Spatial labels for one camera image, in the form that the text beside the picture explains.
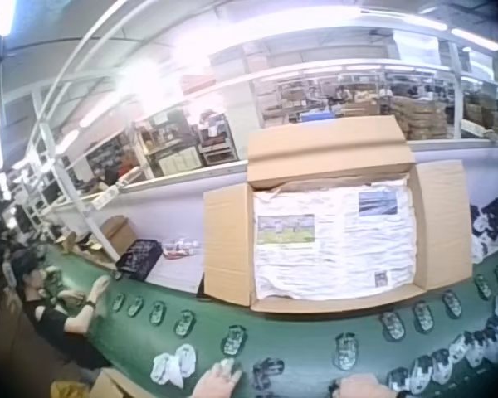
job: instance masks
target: black crate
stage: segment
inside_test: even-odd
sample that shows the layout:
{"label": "black crate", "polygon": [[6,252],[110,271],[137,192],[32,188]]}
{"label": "black crate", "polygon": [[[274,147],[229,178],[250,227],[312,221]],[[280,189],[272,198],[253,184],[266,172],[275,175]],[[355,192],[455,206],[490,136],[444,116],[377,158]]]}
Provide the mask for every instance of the black crate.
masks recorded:
{"label": "black crate", "polygon": [[129,274],[130,279],[145,280],[162,253],[156,240],[137,239],[116,262],[116,268]]}

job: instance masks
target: workbench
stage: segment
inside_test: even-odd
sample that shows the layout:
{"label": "workbench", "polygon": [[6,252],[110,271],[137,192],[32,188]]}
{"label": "workbench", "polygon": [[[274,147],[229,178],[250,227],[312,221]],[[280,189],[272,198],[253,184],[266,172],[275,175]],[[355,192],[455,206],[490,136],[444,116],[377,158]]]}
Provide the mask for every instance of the workbench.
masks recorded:
{"label": "workbench", "polygon": [[[50,250],[49,259],[61,268],[63,282],[71,289],[88,290],[94,280],[105,273],[76,255],[61,255],[54,249]],[[498,293],[494,274],[497,265],[498,252],[475,265],[474,269],[475,275],[486,277],[493,294]],[[463,314],[456,320],[448,317],[441,300],[445,289],[391,308],[300,317],[253,313],[247,308],[217,301],[198,301],[192,294],[152,284],[112,280],[97,310],[105,317],[95,320],[89,338],[118,370],[155,396],[187,397],[198,378],[214,362],[223,359],[220,343],[229,326],[242,325],[248,338],[237,361],[244,376],[234,397],[323,398],[329,396],[328,387],[333,380],[349,374],[340,371],[332,362],[335,339],[343,332],[353,332],[359,340],[359,358],[352,372],[372,372],[385,382],[389,371],[400,366],[409,368],[417,357],[448,348],[459,333],[482,330],[493,314],[494,295],[488,301],[483,300],[472,280],[453,286],[452,290],[463,305]],[[118,313],[114,313],[112,303],[118,293],[126,294],[126,302]],[[144,307],[135,318],[129,318],[127,308],[137,295],[144,298]],[[165,302],[167,311],[163,322],[155,327],[149,323],[149,313],[157,300]],[[411,307],[418,300],[425,300],[433,313],[435,326],[428,335],[419,333],[413,326]],[[175,335],[174,325],[185,309],[195,313],[197,322],[191,333],[181,339]],[[406,337],[401,342],[389,342],[383,337],[378,316],[388,309],[398,311],[405,324]],[[154,357],[163,352],[174,353],[183,343],[191,344],[198,358],[196,372],[185,379],[184,390],[170,384],[154,384],[149,378]],[[252,385],[252,367],[268,357],[280,358],[285,369],[281,375],[271,378],[268,389],[257,391]],[[487,396],[480,395],[480,391],[486,391],[497,376],[498,366],[487,360],[477,369],[471,369],[463,360],[455,365],[446,385],[431,382],[422,396]]]}

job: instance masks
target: woman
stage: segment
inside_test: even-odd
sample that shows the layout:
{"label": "woman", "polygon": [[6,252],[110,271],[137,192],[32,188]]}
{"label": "woman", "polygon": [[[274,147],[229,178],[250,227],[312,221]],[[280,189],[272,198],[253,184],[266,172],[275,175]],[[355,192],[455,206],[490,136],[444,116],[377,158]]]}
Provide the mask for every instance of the woman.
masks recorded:
{"label": "woman", "polygon": [[38,269],[37,256],[30,250],[17,250],[9,259],[17,293],[23,310],[36,332],[55,349],[79,366],[95,370],[110,363],[86,339],[100,296],[106,291],[109,277],[102,276],[92,285],[86,303],[75,317],[62,308],[54,309],[39,294],[46,272]]}

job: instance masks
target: open cardboard box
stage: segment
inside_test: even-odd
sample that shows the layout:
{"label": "open cardboard box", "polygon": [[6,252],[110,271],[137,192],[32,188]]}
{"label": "open cardboard box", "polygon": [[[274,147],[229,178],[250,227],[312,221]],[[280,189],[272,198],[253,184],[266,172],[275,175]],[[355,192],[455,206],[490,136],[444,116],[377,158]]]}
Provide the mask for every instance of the open cardboard box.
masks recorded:
{"label": "open cardboard box", "polygon": [[[253,190],[322,177],[408,173],[417,222],[413,284],[363,298],[256,298]],[[461,161],[416,164],[393,116],[288,124],[250,135],[247,183],[206,192],[205,293],[265,313],[371,308],[461,282],[472,275],[471,217]]]}

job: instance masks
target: human hand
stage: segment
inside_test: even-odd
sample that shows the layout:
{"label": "human hand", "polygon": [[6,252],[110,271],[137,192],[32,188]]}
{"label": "human hand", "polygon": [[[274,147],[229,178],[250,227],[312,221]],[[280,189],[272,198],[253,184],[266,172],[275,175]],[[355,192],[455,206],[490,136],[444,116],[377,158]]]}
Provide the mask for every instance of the human hand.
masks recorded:
{"label": "human hand", "polygon": [[345,377],[333,398],[395,398],[397,393],[378,383],[372,374]]}
{"label": "human hand", "polygon": [[110,278],[107,275],[100,276],[92,285],[92,289],[90,290],[90,295],[94,296],[94,299],[99,299],[100,296],[107,290],[109,286]]}
{"label": "human hand", "polygon": [[207,371],[193,389],[190,398],[230,398],[234,387],[242,377],[242,371],[231,375],[233,359],[216,363]]}

